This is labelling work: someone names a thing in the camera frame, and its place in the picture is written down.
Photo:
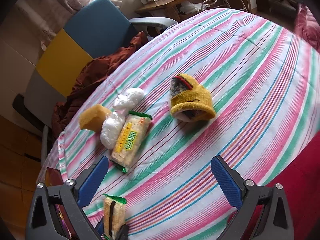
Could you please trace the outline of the wooden shelf desk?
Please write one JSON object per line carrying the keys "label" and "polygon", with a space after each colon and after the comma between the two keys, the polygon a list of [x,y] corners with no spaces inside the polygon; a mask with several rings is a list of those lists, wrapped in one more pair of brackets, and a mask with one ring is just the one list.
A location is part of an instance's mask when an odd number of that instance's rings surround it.
{"label": "wooden shelf desk", "polygon": [[165,17],[171,18],[177,22],[181,22],[176,5],[184,1],[188,0],[159,0],[157,2],[151,2],[146,5],[143,5],[139,9],[135,10],[135,13],[139,14],[140,16],[143,16],[146,13],[151,13],[157,10],[164,10]]}

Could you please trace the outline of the striped pink green bedsheet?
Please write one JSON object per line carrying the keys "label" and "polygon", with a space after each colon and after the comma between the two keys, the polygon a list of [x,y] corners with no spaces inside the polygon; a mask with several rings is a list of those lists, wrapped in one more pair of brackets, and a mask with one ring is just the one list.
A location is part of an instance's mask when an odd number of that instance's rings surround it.
{"label": "striped pink green bedsheet", "polygon": [[75,115],[39,175],[52,167],[74,179],[107,156],[108,172],[84,213],[96,225],[108,195],[124,198],[129,239],[216,239],[234,207],[212,158],[264,185],[319,131],[319,52],[239,10],[205,10],[170,27],[122,63],[80,111],[100,104],[121,114],[131,88],[144,96],[124,112],[119,145],[106,148]]}

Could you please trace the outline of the rust brown quilted jacket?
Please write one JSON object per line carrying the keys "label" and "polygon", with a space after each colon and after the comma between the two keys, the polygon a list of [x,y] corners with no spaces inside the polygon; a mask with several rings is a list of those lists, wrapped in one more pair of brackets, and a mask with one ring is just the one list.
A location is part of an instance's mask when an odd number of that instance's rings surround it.
{"label": "rust brown quilted jacket", "polygon": [[134,36],[128,47],[121,47],[115,53],[101,56],[87,63],[76,78],[72,92],[66,102],[57,102],[52,114],[52,137],[56,140],[59,134],[71,122],[73,116],[122,63],[148,43],[147,35],[140,31]]}

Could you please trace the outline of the yellow sponge on bed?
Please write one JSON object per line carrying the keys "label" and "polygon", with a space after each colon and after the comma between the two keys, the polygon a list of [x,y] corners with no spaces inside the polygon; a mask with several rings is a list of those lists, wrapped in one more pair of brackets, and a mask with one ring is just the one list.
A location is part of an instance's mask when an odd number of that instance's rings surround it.
{"label": "yellow sponge on bed", "polygon": [[103,122],[111,113],[112,112],[108,108],[100,104],[89,107],[79,115],[80,129],[87,129],[99,133]]}

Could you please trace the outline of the grey yellow blue chair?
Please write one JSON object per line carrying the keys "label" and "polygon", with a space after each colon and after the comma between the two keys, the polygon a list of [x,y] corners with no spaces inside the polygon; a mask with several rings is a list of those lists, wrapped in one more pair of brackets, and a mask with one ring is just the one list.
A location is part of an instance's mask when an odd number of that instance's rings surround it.
{"label": "grey yellow blue chair", "polygon": [[110,0],[94,0],[77,12],[56,34],[40,57],[27,84],[12,106],[36,129],[51,126],[54,106],[65,101],[89,61],[127,47],[138,25],[163,30],[177,22],[167,17],[128,20]]}

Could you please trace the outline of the yellow knitted hat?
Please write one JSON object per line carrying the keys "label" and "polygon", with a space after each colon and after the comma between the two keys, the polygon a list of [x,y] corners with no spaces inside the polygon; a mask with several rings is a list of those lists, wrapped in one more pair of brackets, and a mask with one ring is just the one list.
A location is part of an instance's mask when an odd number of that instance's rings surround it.
{"label": "yellow knitted hat", "polygon": [[216,115],[209,90],[185,73],[170,81],[169,107],[171,116],[183,122],[208,121]]}

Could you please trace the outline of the gold rectangular box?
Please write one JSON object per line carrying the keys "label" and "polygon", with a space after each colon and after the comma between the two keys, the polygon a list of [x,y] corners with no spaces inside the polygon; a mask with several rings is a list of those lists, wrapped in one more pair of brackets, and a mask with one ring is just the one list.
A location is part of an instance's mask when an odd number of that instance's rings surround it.
{"label": "gold rectangular box", "polygon": [[53,224],[55,231],[61,235],[58,239],[72,239],[70,232],[71,223],[68,219],[64,205],[60,196],[60,188],[63,185],[60,170],[48,167],[45,175],[45,188],[48,196],[45,203],[49,207],[50,223]]}

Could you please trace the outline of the green rice cracker packet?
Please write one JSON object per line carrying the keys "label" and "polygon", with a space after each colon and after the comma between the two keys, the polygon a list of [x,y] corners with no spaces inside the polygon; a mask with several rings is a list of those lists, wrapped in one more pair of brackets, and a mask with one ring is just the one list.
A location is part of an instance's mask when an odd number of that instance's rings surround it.
{"label": "green rice cracker packet", "polygon": [[123,173],[134,165],[138,150],[149,129],[152,116],[129,111],[129,115],[111,153],[110,161]]}

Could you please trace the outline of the white plastic bag bundle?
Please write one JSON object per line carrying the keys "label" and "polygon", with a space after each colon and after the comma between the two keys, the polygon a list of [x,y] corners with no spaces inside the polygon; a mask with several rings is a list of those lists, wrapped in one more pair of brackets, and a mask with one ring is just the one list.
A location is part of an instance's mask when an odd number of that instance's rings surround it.
{"label": "white plastic bag bundle", "polygon": [[144,95],[141,88],[129,88],[117,96],[112,106],[114,111],[106,117],[100,132],[100,141],[107,149],[115,147],[126,116],[141,102]]}

